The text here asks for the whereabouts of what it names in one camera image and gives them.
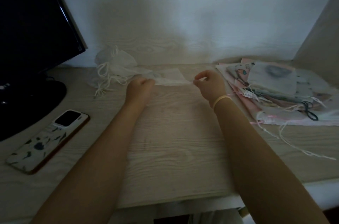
desk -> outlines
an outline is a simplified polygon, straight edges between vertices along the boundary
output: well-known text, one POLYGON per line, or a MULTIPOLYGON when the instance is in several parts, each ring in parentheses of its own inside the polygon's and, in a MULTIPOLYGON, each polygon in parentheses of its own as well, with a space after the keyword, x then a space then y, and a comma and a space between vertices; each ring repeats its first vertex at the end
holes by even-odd
MULTIPOLYGON (((198 72, 212 65, 149 68, 172 67, 179 67, 187 80, 193 80, 198 72)), ((95 99, 95 88, 86 84, 85 69, 57 68, 49 75, 66 84, 66 98, 44 119, 0 143, 0 222, 31 218, 124 102, 126 86, 95 99), (91 121, 37 174, 28 176, 4 164, 15 149, 67 109, 87 113, 91 121)), ((265 128, 278 132, 277 126, 265 125, 265 128)), ((302 183, 339 178, 339 161, 306 156, 257 130, 302 183)), ((339 127, 284 129, 284 136, 293 144, 337 159, 338 134, 339 127)), ((243 205, 233 185, 217 119, 193 85, 155 87, 152 101, 136 124, 128 159, 118 203, 120 209, 211 197, 231 198, 232 207, 243 205)))

yellow wristband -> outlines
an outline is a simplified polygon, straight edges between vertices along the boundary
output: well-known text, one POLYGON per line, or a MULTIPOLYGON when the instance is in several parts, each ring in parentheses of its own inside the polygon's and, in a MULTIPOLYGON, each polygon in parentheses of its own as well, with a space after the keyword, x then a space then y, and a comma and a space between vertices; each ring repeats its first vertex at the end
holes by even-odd
POLYGON ((229 96, 227 96, 227 95, 223 95, 223 96, 220 96, 218 99, 216 99, 215 102, 213 103, 213 106, 212 106, 213 111, 214 111, 214 108, 215 108, 215 106, 217 105, 217 103, 218 103, 220 100, 222 100, 223 98, 231 98, 231 97, 229 97, 229 96))

forearm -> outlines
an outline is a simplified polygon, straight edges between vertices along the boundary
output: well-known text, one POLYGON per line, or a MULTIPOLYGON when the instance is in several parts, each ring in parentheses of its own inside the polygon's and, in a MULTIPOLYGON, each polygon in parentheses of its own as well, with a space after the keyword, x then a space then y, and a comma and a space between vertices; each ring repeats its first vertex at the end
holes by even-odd
POLYGON ((141 111, 124 106, 79 159, 33 223, 107 223, 118 200, 133 128, 141 111))
POLYGON ((215 113, 235 186, 257 224, 328 223, 300 181, 230 99, 218 102, 215 113))

black string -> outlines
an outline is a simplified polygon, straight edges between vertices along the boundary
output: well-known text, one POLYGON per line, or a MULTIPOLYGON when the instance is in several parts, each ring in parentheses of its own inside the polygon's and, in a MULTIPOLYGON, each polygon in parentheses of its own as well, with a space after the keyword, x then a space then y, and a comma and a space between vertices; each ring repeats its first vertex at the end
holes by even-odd
POLYGON ((313 112, 310 112, 308 109, 313 107, 313 103, 309 102, 309 101, 303 101, 301 102, 304 106, 305 106, 305 113, 306 115, 313 121, 318 121, 319 118, 317 115, 315 115, 313 112))

wooden wall panel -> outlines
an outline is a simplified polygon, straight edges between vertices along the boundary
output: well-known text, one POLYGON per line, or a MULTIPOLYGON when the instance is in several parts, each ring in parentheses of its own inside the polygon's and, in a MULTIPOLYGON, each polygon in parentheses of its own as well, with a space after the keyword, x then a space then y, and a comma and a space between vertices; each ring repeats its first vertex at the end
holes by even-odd
POLYGON ((328 2, 293 64, 310 69, 339 86, 339 0, 328 2))
POLYGON ((92 66, 106 44, 141 65, 261 55, 290 60, 328 0, 65 0, 92 66))

